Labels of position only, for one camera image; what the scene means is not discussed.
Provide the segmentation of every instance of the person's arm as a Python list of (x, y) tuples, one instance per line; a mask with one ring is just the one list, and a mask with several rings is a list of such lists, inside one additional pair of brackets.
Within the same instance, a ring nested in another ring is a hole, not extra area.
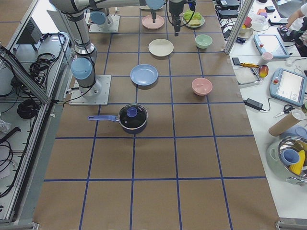
[(288, 24), (286, 25), (286, 27), (289, 28), (292, 23), (300, 17), (304, 17), (304, 14), (302, 13), (301, 9), (298, 9), (288, 18)]

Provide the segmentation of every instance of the pot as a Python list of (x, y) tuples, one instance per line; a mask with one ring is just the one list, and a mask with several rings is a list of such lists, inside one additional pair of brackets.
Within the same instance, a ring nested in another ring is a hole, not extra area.
[(290, 171), (289, 166), (286, 166), (281, 160), (281, 153), (286, 149), (293, 149), (297, 152), (304, 150), (307, 153), (307, 140), (301, 137), (289, 136), (281, 141), (272, 143), (267, 151), (267, 162), (271, 170), (281, 180), (291, 184), (304, 186), (307, 184), (307, 172), (303, 170), (299, 175)]
[(118, 116), (95, 115), (89, 116), (90, 121), (114, 121), (119, 122), (125, 132), (129, 134), (141, 133), (147, 124), (147, 110), (140, 104), (132, 103), (123, 107)]

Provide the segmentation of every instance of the tablet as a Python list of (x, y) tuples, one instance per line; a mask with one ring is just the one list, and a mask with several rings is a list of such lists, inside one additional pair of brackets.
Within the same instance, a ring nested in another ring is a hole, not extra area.
[(287, 69), (278, 68), (270, 83), (272, 97), (295, 104), (303, 105), (307, 77)]
[(288, 51), (283, 45), (283, 42), (276, 34), (255, 34), (254, 42), (260, 54), (270, 52), (273, 58), (288, 58)]

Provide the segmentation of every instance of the white mounting plate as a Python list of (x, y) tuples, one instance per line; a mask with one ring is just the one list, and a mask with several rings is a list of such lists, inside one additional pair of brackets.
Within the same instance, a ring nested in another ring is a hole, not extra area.
[[(107, 105), (107, 102), (109, 99), (110, 85), (111, 85), (111, 75), (96, 75), (96, 78), (97, 78), (97, 81), (100, 81), (101, 83), (101, 90), (99, 94), (86, 98), (86, 97), (81, 96), (81, 93), (79, 90), (75, 90), (71, 94), (71, 99), (73, 99), (73, 101), (70, 101), (69, 104), (72, 106), (74, 105), (87, 106), (87, 105), (99, 105), (99, 104)], [(74, 87), (79, 87), (79, 84), (77, 81), (75, 82)]]
[(113, 19), (113, 25), (111, 27), (101, 28), (97, 24), (92, 24), (90, 26), (89, 32), (90, 33), (114, 33), (114, 32), (118, 32), (120, 16), (119, 15), (111, 15), (111, 17)]

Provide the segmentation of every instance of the tablet screen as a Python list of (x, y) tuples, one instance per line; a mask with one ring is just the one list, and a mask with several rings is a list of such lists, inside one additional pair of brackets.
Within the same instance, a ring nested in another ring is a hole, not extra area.
[(270, 52), (273, 55), (285, 55), (282, 45), (275, 35), (259, 35), (259, 39), (266, 52)]
[(288, 71), (282, 71), (277, 95), (299, 102), (304, 78)]

